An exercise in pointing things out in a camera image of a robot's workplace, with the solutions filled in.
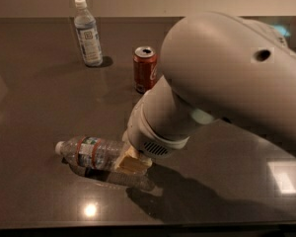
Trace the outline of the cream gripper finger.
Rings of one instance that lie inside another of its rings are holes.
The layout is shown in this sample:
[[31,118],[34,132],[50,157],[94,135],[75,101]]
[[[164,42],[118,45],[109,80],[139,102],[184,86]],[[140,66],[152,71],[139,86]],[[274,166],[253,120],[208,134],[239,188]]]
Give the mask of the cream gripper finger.
[[114,168],[117,171],[130,171],[133,172],[136,163],[136,153],[132,147],[128,147],[124,150],[120,156],[116,159]]
[[151,166],[152,160],[150,158],[125,157],[119,164],[123,172],[138,175],[144,175]]

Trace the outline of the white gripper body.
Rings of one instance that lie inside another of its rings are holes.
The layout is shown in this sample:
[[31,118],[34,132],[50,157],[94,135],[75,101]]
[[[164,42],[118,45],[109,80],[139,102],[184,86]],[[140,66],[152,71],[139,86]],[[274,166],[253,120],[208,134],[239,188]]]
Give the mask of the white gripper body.
[[127,123],[122,140],[129,142],[137,151],[150,158],[167,158],[175,150],[185,147],[188,137],[170,140],[157,134],[144,115],[144,104],[147,97],[143,96],[134,106]]

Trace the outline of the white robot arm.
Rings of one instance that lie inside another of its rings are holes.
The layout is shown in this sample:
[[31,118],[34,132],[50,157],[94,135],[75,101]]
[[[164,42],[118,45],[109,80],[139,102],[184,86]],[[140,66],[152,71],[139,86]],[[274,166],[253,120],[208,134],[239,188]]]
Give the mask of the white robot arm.
[[185,17],[164,38],[160,65],[131,112],[119,171],[146,172],[221,118],[296,157],[296,52],[275,28],[217,12]]

